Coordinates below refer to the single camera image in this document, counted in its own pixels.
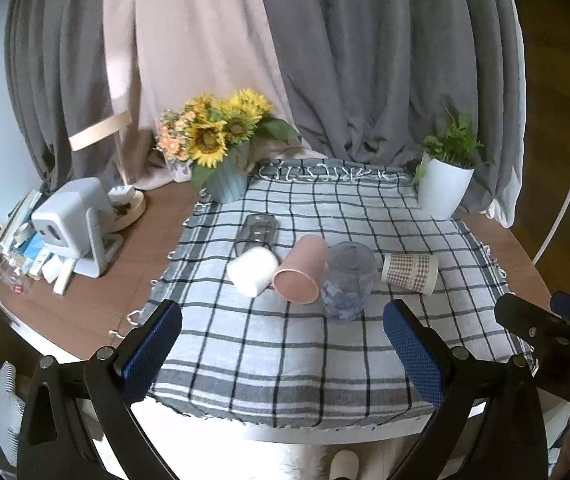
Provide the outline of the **peach plastic cup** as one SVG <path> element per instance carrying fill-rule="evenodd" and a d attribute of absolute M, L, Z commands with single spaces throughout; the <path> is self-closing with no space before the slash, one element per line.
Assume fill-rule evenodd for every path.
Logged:
<path fill-rule="evenodd" d="M 272 278 L 279 296 L 292 304 L 312 304 L 320 295 L 328 246 L 321 236 L 305 235 L 294 244 Z"/>

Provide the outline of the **clear blue patterned cup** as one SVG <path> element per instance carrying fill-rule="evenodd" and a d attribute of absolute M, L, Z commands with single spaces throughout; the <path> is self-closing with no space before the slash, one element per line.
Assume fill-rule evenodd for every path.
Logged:
<path fill-rule="evenodd" d="M 357 242 L 341 242 L 329 248 L 321 297 L 326 315 L 337 322 L 351 322 L 363 311 L 376 280 L 376 258 Z"/>

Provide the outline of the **wooden desk lamp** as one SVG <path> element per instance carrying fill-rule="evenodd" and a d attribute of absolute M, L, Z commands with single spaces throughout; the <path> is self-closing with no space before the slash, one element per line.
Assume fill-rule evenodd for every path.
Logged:
<path fill-rule="evenodd" d="M 144 193 L 130 183 L 127 171 L 122 169 L 124 153 L 122 153 L 120 131 L 131 122 L 131 114 L 126 110 L 107 117 L 69 138 L 73 152 L 85 150 L 105 139 L 110 139 L 113 143 L 114 154 L 110 156 L 106 169 L 102 172 L 104 184 L 110 185 L 107 195 L 115 214 L 115 220 L 108 230 L 110 233 L 117 233 L 132 226 L 142 217 L 146 209 Z"/>

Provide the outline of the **houndstooth paper cup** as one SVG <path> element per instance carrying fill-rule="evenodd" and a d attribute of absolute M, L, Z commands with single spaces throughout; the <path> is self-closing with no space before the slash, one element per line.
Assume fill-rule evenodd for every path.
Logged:
<path fill-rule="evenodd" d="M 431 295 L 436 287 L 439 259 L 430 254 L 385 255 L 381 281 L 393 286 Z"/>

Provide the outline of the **sunflower bouquet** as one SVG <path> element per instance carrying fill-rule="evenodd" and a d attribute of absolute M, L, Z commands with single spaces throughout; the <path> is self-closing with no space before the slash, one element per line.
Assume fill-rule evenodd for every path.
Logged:
<path fill-rule="evenodd" d="M 299 134 L 274 115 L 268 98 L 253 89 L 238 90 L 227 98 L 202 93 L 178 112 L 161 113 L 155 148 L 170 169 L 186 170 L 199 190 L 254 138 L 291 141 Z"/>

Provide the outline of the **green potted plant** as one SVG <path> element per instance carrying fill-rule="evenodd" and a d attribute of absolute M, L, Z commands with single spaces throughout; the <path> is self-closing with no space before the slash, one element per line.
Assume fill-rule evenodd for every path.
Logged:
<path fill-rule="evenodd" d="M 472 116 L 445 109 L 449 122 L 442 133 L 426 136 L 419 147 L 431 160 L 439 160 L 458 169 L 475 169 L 486 161 L 482 157 L 483 144 L 472 128 Z"/>

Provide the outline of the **stack of books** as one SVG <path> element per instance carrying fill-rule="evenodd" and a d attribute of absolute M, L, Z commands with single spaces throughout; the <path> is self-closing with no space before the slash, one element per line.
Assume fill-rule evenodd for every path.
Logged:
<path fill-rule="evenodd" d="M 0 231 L 1 261 L 35 281 L 42 279 L 43 267 L 52 257 L 52 252 L 44 245 L 44 235 L 37 231 L 31 220 L 31 215 L 43 201 L 40 191 L 28 190 Z"/>

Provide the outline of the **beige curtain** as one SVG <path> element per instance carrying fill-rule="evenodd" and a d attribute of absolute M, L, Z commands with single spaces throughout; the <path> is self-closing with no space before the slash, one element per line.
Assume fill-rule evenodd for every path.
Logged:
<path fill-rule="evenodd" d="M 278 118 L 295 121 L 276 24 L 268 0 L 103 0 L 110 99 L 132 117 L 120 133 L 128 183 L 152 190 L 171 181 L 153 148 L 158 118 L 200 93 L 257 90 Z"/>

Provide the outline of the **dark clear glass tumbler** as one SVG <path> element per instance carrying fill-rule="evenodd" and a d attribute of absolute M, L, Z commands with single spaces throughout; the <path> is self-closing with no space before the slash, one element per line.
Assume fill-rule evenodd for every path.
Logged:
<path fill-rule="evenodd" d="M 279 232 L 279 222 L 273 214 L 249 214 L 239 228 L 233 248 L 239 257 L 251 248 L 263 247 L 271 250 Z"/>

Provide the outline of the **white plastic cup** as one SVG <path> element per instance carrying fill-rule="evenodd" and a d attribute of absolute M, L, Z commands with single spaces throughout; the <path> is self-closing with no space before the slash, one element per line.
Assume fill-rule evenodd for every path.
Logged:
<path fill-rule="evenodd" d="M 278 267 L 271 250 L 253 247 L 227 265 L 227 276 L 240 294 L 255 298 L 271 284 Z"/>

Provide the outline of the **grey curtain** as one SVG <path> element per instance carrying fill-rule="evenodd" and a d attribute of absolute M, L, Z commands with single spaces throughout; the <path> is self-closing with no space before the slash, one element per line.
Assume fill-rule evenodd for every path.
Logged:
<path fill-rule="evenodd" d="M 514 0 L 268 0 L 300 140 L 261 158 L 325 155 L 401 166 L 469 113 L 486 161 L 463 207 L 510 226 L 524 166 L 524 53 Z M 69 138 L 114 111 L 103 0 L 10 0 L 5 66 L 14 114 L 44 187 L 97 177 L 105 139 Z"/>

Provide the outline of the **grey ribbed flower pot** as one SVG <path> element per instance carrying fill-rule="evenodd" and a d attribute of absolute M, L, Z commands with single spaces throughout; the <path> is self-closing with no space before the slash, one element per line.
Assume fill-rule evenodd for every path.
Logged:
<path fill-rule="evenodd" d="M 250 144 L 235 145 L 206 181 L 207 192 L 219 204 L 241 200 L 247 190 Z"/>

